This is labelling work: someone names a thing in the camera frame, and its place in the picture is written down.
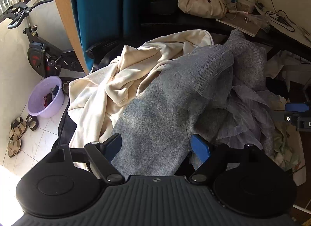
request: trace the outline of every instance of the white tile floor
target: white tile floor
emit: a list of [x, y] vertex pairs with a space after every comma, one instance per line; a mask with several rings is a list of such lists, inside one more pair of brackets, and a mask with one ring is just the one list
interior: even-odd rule
[[[0, 148], [0, 165], [21, 178], [34, 167], [38, 161], [43, 159], [51, 151], [52, 145], [58, 138], [58, 125], [68, 101], [69, 97], [65, 96], [62, 108], [50, 119], [38, 117], [38, 129], [32, 131], [28, 128], [21, 138], [22, 148], [19, 154], [10, 158], [7, 155], [7, 149], [5, 147]], [[21, 113], [21, 117], [26, 120], [27, 115], [27, 106], [25, 106]]]

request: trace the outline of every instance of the bike handlebar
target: bike handlebar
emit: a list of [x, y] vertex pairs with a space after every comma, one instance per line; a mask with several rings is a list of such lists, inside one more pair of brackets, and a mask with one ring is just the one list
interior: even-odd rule
[[24, 20], [24, 18], [29, 16], [29, 12], [31, 12], [34, 8], [36, 8], [37, 6], [39, 6], [41, 4], [49, 3], [52, 1], [54, 1], [54, 0], [43, 0], [43, 1], [36, 3], [33, 7], [26, 7], [26, 9], [24, 9], [24, 11], [20, 12], [20, 16], [17, 16], [12, 22], [9, 23], [7, 28], [10, 30], [10, 29], [18, 27], [21, 24], [21, 22]]
[[40, 1], [38, 3], [36, 3], [32, 8], [36, 8], [37, 6], [41, 5], [41, 4], [44, 4], [44, 3], [49, 3], [49, 2], [52, 2], [54, 0], [43, 0], [43, 1]]
[[26, 17], [26, 12], [22, 13], [19, 18], [16, 17], [12, 22], [10, 22], [7, 28], [10, 30], [10, 29], [18, 27], [25, 17]]

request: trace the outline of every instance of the black handle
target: black handle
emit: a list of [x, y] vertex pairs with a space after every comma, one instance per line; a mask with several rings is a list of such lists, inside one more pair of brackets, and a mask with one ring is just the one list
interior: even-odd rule
[[116, 133], [104, 143], [91, 142], [84, 146], [90, 162], [90, 167], [97, 178], [102, 179], [106, 185], [119, 185], [125, 182], [122, 174], [110, 163], [122, 146], [121, 135]]
[[32, 8], [36, 8], [37, 6], [41, 5], [41, 4], [44, 4], [44, 3], [49, 3], [49, 2], [52, 2], [54, 0], [43, 0], [43, 1], [40, 1], [38, 3], [36, 3], [34, 6], [32, 6]]
[[25, 12], [22, 13], [19, 18], [17, 17], [12, 22], [10, 22], [10, 24], [7, 26], [7, 28], [10, 30], [10, 29], [18, 27], [26, 16], [27, 16], [27, 13], [25, 13]]

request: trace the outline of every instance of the clothing pile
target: clothing pile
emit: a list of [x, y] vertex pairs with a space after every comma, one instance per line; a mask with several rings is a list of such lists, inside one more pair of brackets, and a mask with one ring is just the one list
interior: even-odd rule
[[48, 93], [44, 98], [44, 108], [46, 108], [47, 106], [49, 106], [51, 104], [51, 102], [54, 100], [55, 96], [57, 95], [59, 91], [59, 86], [55, 86], [54, 88], [50, 89], [50, 93]]
[[[174, 174], [194, 133], [232, 148], [255, 144], [273, 157], [265, 63], [265, 50], [239, 30], [225, 45], [203, 30], [125, 45], [109, 66], [70, 83], [70, 147], [120, 133], [111, 163], [125, 177]], [[202, 164], [195, 155], [192, 163]]]

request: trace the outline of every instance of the blue gripper pad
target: blue gripper pad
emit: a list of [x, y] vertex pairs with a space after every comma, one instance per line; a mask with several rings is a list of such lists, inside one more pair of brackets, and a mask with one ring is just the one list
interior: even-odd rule
[[211, 155], [208, 145], [197, 135], [191, 136], [191, 148], [202, 162], [205, 162]]
[[286, 103], [285, 104], [286, 111], [297, 111], [297, 112], [305, 112], [309, 110], [309, 106], [305, 103]]

